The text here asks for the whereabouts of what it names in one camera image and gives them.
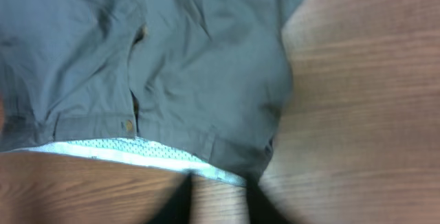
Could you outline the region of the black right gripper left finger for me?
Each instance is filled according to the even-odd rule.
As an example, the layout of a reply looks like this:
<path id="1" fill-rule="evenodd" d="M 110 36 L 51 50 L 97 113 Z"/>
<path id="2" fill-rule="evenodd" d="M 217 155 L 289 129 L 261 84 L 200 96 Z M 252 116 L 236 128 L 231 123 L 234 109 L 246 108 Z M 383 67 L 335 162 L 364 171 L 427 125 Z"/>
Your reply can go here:
<path id="1" fill-rule="evenodd" d="M 169 200 L 146 224 L 189 224 L 193 195 L 193 175 L 188 174 Z"/>

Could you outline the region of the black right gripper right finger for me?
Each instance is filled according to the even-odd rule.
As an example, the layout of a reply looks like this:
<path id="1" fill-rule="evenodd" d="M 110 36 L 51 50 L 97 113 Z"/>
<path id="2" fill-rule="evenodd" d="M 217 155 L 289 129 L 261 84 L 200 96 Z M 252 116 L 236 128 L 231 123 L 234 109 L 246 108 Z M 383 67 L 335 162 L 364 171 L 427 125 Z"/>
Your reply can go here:
<path id="1" fill-rule="evenodd" d="M 292 224 L 277 210 L 253 179 L 246 182 L 245 198 L 250 224 Z"/>

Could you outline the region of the grey shorts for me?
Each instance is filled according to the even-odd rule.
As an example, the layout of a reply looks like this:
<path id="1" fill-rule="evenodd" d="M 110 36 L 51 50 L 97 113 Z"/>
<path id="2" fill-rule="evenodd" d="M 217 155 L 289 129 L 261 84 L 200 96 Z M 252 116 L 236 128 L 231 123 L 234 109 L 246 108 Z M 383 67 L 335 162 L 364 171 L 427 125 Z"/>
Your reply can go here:
<path id="1" fill-rule="evenodd" d="M 1 150 L 258 179 L 302 2 L 1 0 Z"/>

